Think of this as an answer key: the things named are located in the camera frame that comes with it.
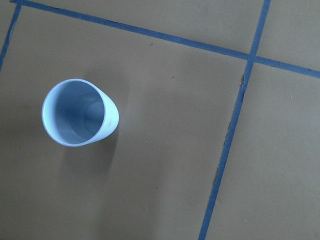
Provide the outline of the light blue plastic cup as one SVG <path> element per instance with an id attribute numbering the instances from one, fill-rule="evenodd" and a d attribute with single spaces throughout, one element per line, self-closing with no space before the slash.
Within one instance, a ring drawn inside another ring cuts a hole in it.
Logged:
<path id="1" fill-rule="evenodd" d="M 41 111 L 43 127 L 57 143 L 81 147 L 111 135 L 119 111 L 102 90 L 84 79 L 67 79 L 46 95 Z"/>

